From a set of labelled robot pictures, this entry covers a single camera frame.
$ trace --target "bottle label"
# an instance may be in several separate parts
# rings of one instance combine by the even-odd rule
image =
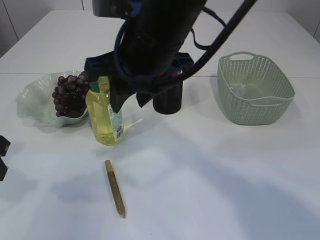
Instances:
[[[115,113],[112,110],[111,105],[108,106],[108,111],[110,115],[111,125],[113,127],[114,140],[117,141],[124,134],[124,123],[121,110],[118,113]]]

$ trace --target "yellow liquid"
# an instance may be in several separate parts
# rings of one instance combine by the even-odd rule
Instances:
[[[96,93],[91,90],[86,95],[86,106],[90,115],[91,124],[94,130],[95,139],[104,145],[114,146],[118,144],[125,136],[123,124],[121,135],[114,132],[114,127],[110,118],[110,88],[107,77],[99,78],[100,92]]]

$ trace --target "black cup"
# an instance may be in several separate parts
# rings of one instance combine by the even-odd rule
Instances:
[[[184,83],[179,82],[174,87],[160,93],[153,98],[153,108],[160,114],[177,113],[182,106],[182,90]]]

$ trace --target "black cable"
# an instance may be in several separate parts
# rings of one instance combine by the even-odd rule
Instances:
[[[231,33],[236,29],[242,19],[246,16],[249,10],[253,7],[257,0],[244,0],[242,5],[230,19],[225,28],[220,32],[218,37],[211,44],[210,48],[200,57],[200,59],[184,73],[176,78],[168,78],[157,84],[157,87],[168,89],[196,74],[202,69],[207,62],[216,54],[220,47],[226,42]]]
[[[203,11],[206,14],[209,14],[211,17],[215,18],[215,20],[217,20],[219,23],[222,24],[222,26],[226,26],[227,24],[225,23],[225,21],[222,20],[222,18],[220,18],[214,11],[212,11],[211,9],[207,8],[206,6],[203,8]]]
[[[206,14],[209,14],[211,17],[213,17],[215,20],[217,20],[219,23],[222,24],[222,26],[226,26],[226,23],[225,21],[223,21],[214,11],[212,11],[211,9],[207,8],[207,7],[204,7],[203,8],[203,11],[206,13]],[[200,50],[204,50],[204,51],[207,51],[209,48],[210,48],[210,45],[201,45],[197,42],[196,40],[196,34],[195,34],[195,31],[194,29],[192,28],[191,29],[191,33],[193,35],[193,43],[194,45],[196,46],[197,49],[200,49]]]

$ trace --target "white wall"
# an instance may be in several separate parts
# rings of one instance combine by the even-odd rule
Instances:
[[[0,0],[2,54],[17,42],[2,1],[19,39],[51,10],[82,10],[83,6],[85,10],[92,9],[92,0]],[[214,11],[235,11],[242,2],[243,0],[208,0],[207,6]],[[253,10],[287,12],[313,36],[320,22],[320,0],[258,0]],[[316,38],[320,42],[320,30]]]
[[[235,11],[243,0],[207,0],[214,11]],[[263,12],[286,12],[314,36],[320,22],[320,0],[258,0],[252,9]]]
[[[82,10],[81,0],[3,0],[14,29],[21,39],[52,10]]]
[[[5,6],[0,0],[0,58],[18,41]]]

